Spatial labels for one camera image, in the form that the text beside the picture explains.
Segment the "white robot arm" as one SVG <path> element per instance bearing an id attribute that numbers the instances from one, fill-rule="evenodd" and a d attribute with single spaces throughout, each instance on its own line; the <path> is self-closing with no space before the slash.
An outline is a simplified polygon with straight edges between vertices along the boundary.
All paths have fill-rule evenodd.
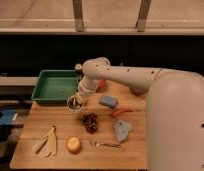
<path id="1" fill-rule="evenodd" d="M 204 171 L 204 76 L 166 68 L 113 66 L 87 60 L 78 92 L 89 97 L 101 79 L 146 96 L 148 171 Z"/>

